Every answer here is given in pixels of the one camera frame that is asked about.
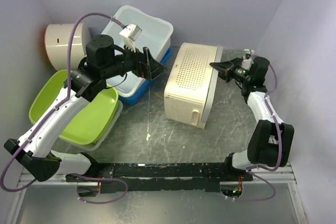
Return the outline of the beige perforated plastic basket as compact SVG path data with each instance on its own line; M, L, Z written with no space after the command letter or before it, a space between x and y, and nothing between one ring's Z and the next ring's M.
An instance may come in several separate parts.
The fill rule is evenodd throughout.
M212 109L222 46L183 43L177 53L164 90L168 119L205 128Z

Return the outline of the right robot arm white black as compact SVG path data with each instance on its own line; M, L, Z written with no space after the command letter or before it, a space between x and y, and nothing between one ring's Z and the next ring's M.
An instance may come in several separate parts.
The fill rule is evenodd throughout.
M256 119L256 127L245 151L232 153L230 163L223 167L223 176L230 181L240 176L241 170L257 167L274 172L284 167L289 158L294 127L286 124L276 113L270 101L270 91L264 82L270 61L261 56L248 55L229 61L210 64L226 82L234 80L245 103Z

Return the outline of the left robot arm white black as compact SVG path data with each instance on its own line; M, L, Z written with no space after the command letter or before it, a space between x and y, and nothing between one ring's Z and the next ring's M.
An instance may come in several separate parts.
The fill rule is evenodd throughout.
M85 181L97 178L98 168L87 154L66 154L51 148L71 120L107 87L107 79L128 72L151 81L165 71L147 47L117 46L108 35L97 35L86 45L86 57L72 71L55 101L30 130L4 147L33 177L44 182L55 174L77 173Z

